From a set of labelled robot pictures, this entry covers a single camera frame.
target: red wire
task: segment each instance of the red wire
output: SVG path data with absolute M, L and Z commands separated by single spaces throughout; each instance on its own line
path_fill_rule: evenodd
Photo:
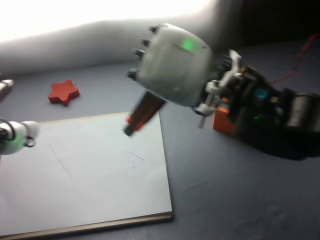
M 290 77 L 292 77 L 293 75 L 295 75 L 296 71 L 299 69 L 300 64 L 301 64 L 301 60 L 303 58 L 303 56 L 305 55 L 306 51 L 311 47 L 312 43 L 317 39 L 320 38 L 320 33 L 315 33 L 313 35 L 311 35 L 308 40 L 305 42 L 305 44 L 301 47 L 300 51 L 298 52 L 298 54 L 296 55 L 296 60 L 295 60 L 295 64 L 292 68 L 291 71 L 289 71 L 286 75 L 279 77 L 275 80 L 272 80 L 269 82 L 270 85 L 272 84 L 276 84 L 279 82 L 282 82 Z

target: drawn line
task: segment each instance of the drawn line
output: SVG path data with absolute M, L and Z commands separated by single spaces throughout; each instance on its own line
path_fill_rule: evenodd
M 52 148 L 51 144 L 49 144 L 53 154 L 55 155 L 56 159 L 59 161 L 59 163 L 61 164 L 61 166 L 63 167 L 63 169 L 69 174 L 69 176 L 71 177 L 71 174 L 70 172 L 68 172 L 68 170 L 64 167 L 64 165 L 62 164 L 62 162 L 59 160 L 57 154 L 55 153 L 55 150 Z
M 132 155 L 134 155 L 134 156 L 136 156 L 137 158 L 139 158 L 139 159 L 142 159 L 142 160 L 144 160 L 143 158 L 141 158 L 141 157 L 139 157 L 139 156 L 137 156 L 137 155 L 135 155 L 135 154 L 133 154 L 132 152 L 129 152 L 130 154 L 132 154 Z

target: whiteboard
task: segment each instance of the whiteboard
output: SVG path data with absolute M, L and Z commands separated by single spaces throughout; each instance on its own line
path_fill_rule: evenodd
M 35 147 L 2 156 L 0 236 L 171 212 L 159 115 L 132 138 L 126 116 L 45 122 Z

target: star-shaped block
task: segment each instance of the star-shaped block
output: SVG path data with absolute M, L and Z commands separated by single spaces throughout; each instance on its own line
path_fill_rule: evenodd
M 63 83 L 53 83 L 51 88 L 52 92 L 49 94 L 48 99 L 52 104 L 62 103 L 68 106 L 71 99 L 80 95 L 78 88 L 74 87 L 70 79 Z

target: green led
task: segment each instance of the green led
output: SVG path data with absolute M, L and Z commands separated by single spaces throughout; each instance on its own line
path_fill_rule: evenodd
M 182 48 L 185 50 L 188 50 L 190 52 L 192 52 L 192 50 L 194 49 L 194 42 L 191 39 L 186 39 L 183 41 L 182 43 Z

